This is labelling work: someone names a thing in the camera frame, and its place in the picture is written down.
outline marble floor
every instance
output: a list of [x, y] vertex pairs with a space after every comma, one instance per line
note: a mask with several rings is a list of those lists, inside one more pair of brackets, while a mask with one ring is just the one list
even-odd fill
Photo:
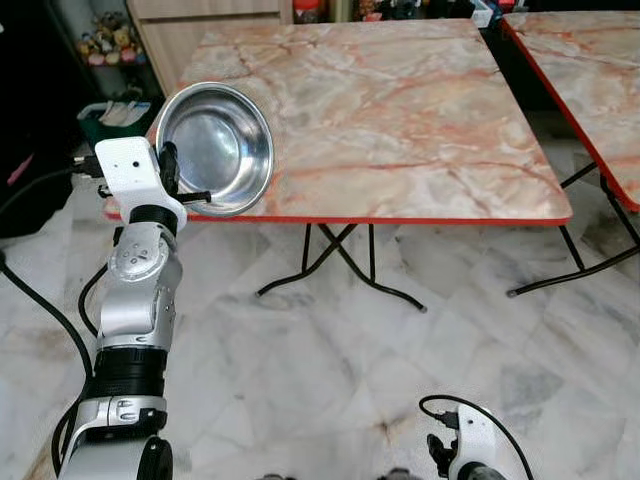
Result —
[[[587, 161], [575, 140], [540, 140], [560, 177]], [[630, 246], [596, 185], [594, 176], [569, 192], [570, 230], [589, 261]], [[94, 188], [79, 184], [41, 232], [2, 244], [10, 266], [77, 325], [78, 293], [113, 231]], [[509, 299], [510, 287], [572, 269], [557, 229], [381, 226], [379, 280], [428, 313], [369, 289], [337, 256], [256, 298], [299, 268], [303, 234], [301, 225], [220, 223], [179, 236], [184, 278], [164, 430], [175, 478], [374, 480], [406, 466], [435, 479], [426, 436], [452, 433], [418, 411], [434, 393], [490, 408], [539, 480], [640, 478], [638, 257]], [[314, 230], [312, 255], [324, 244]], [[366, 228], [347, 244], [366, 265]], [[94, 318], [103, 295], [101, 284]], [[53, 478], [46, 444], [80, 388], [80, 361], [3, 277], [0, 302], [0, 477]], [[499, 456], [507, 478], [524, 478], [504, 441]]]

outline red table edge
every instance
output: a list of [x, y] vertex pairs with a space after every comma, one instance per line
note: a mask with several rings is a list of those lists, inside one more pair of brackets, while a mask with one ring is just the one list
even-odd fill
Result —
[[529, 62], [529, 65], [531, 65], [531, 68], [533, 68], [533, 70], [536, 72], [536, 75], [538, 75], [538, 78], [542, 81], [547, 91], [551, 94], [551, 97], [553, 98], [553, 100], [556, 102], [558, 107], [560, 107], [560, 111], [562, 111], [562, 114], [564, 115], [564, 117], [571, 124], [571, 127], [574, 129], [574, 131], [578, 135], [578, 138], [580, 139], [582, 144], [585, 146], [585, 148], [589, 152], [589, 155], [591, 155], [591, 158], [596, 162], [596, 164], [598, 165], [598, 168], [604, 174], [604, 176], [607, 177], [609, 186], [613, 190], [613, 193], [615, 193], [616, 197], [618, 197], [620, 202], [626, 208], [628, 208], [632, 212], [640, 212], [640, 203], [636, 203], [631, 197], [627, 195], [624, 189], [620, 186], [618, 181], [615, 179], [615, 177], [611, 173], [611, 170], [609, 170], [609, 167], [607, 166], [606, 162], [602, 159], [602, 157], [596, 150], [596, 147], [593, 145], [593, 143], [589, 139], [586, 132], [582, 129], [582, 127], [580, 126], [576, 118], [573, 116], [573, 114], [569, 110], [569, 107], [566, 105], [566, 103], [564, 103], [564, 101], [560, 97], [560, 94], [558, 94], [558, 92], [553, 87], [553, 85], [551, 84], [547, 76], [544, 74], [544, 72], [542, 71], [538, 63], [535, 61], [533, 56], [529, 53], [529, 51], [527, 50], [527, 47], [518, 38], [517, 32], [514, 30], [514, 28], [511, 25], [509, 25], [509, 22], [507, 21], [506, 18], [502, 19], [501, 26], [504, 30], [507, 31], [509, 36], [513, 39], [515, 44], [523, 53], [523, 55]]
[[[110, 220], [122, 220], [119, 213], [105, 212]], [[189, 214], [189, 221], [202, 223], [246, 222], [246, 223], [326, 223], [326, 224], [373, 224], [373, 225], [486, 225], [494, 227], [538, 226], [559, 227], [571, 220], [567, 218], [528, 219], [528, 218], [367, 218], [367, 217], [273, 217], [248, 216], [208, 217], [206, 215]]]

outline wooden cabinet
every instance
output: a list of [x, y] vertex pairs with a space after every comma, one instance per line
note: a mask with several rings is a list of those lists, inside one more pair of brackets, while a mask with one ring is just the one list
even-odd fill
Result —
[[153, 70], [165, 95], [205, 33], [220, 25], [277, 25], [292, 22], [292, 0], [127, 0]]

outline cable connector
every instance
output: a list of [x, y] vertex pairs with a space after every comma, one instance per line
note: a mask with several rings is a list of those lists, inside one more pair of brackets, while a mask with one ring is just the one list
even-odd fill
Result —
[[73, 161], [75, 163], [77, 173], [88, 175], [91, 178], [104, 177], [97, 156], [86, 155], [84, 157], [75, 157]]
[[457, 412], [436, 413], [433, 418], [443, 423], [447, 428], [460, 430], [460, 421], [458, 420]]

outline cabinet drawer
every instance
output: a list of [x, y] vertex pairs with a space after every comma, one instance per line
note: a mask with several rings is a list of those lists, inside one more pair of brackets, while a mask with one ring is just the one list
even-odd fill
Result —
[[278, 13], [279, 0], [129, 0], [138, 20]]
[[165, 95], [175, 90], [182, 72], [191, 62], [193, 52], [205, 33], [222, 25], [279, 25], [280, 19], [245, 18], [236, 20], [200, 20], [161, 22], [142, 25], [146, 47]]

